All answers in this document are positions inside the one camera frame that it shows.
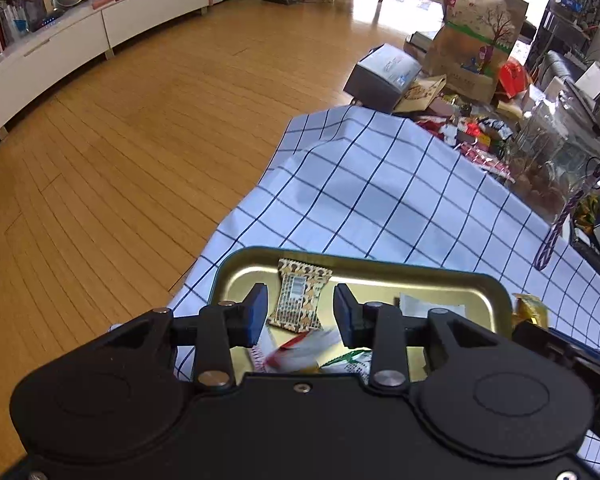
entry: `barcode label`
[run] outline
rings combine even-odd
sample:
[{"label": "barcode label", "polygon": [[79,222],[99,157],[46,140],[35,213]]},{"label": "barcode label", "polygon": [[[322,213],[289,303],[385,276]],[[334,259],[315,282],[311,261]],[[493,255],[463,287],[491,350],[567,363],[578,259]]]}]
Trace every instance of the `barcode label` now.
[{"label": "barcode label", "polygon": [[294,276],[291,282],[291,292],[289,298],[292,300],[302,300],[304,296],[304,286],[306,285],[305,276]]}]

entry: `checkered tablecloth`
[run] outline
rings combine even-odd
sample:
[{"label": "checkered tablecloth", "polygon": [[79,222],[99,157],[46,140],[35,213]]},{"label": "checkered tablecloth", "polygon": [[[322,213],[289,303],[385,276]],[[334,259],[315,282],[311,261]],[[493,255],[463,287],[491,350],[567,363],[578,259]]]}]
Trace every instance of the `checkered tablecloth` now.
[{"label": "checkered tablecloth", "polygon": [[[170,304],[196,314],[229,254],[248,246],[482,272],[551,309],[558,330],[600,348],[600,277],[560,239],[532,261],[548,225],[490,176],[410,120],[361,107],[298,116],[260,183],[222,221]],[[189,377],[193,348],[181,348]],[[600,465],[590,434],[580,451]]]}]

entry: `gold tray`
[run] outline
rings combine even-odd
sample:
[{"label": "gold tray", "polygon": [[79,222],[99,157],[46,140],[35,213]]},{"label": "gold tray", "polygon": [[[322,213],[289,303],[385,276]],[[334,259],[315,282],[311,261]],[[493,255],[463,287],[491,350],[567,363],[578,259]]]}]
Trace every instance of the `gold tray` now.
[{"label": "gold tray", "polygon": [[[333,288],[338,283],[346,283],[360,303],[382,301],[396,304],[396,298],[403,292],[431,303],[464,304],[468,319],[505,337],[511,336],[511,301],[504,287],[491,276],[275,248],[248,247],[231,254],[216,274],[210,304],[226,300],[242,301],[254,283],[264,283],[269,293],[271,313],[280,294],[280,258],[327,267],[333,271],[318,303],[318,318],[325,328],[336,326],[331,304]],[[273,326],[269,326],[269,329],[278,345],[297,335]],[[348,351],[340,343],[321,355],[318,364],[324,364]],[[253,370],[244,348],[233,348],[232,359],[238,381],[245,372]],[[408,359],[411,380],[424,379],[426,373],[422,348],[409,348]]]}]

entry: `screw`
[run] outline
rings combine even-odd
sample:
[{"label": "screw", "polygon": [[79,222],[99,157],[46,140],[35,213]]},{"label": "screw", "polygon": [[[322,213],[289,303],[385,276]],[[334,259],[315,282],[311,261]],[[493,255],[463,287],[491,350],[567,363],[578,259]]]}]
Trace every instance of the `screw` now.
[{"label": "screw", "polygon": [[198,382],[205,386],[226,386],[229,383],[229,374],[221,370],[207,370],[198,376]]},{"label": "screw", "polygon": [[294,390],[299,394],[308,394],[311,391],[311,386],[306,383],[294,384]]},{"label": "screw", "polygon": [[404,374],[401,374],[398,370],[380,370],[374,374],[374,381],[381,386],[388,386],[389,388],[395,388],[404,384],[407,378]]}]

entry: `wooden floor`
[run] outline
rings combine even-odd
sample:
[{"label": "wooden floor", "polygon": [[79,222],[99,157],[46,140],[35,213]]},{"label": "wooden floor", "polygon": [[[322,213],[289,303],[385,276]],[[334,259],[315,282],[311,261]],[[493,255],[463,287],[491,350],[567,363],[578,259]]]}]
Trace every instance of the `wooden floor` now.
[{"label": "wooden floor", "polygon": [[353,2],[232,0],[63,82],[0,145],[0,472],[34,368],[166,304],[254,186],[289,119],[344,104],[356,62],[404,35]]}]

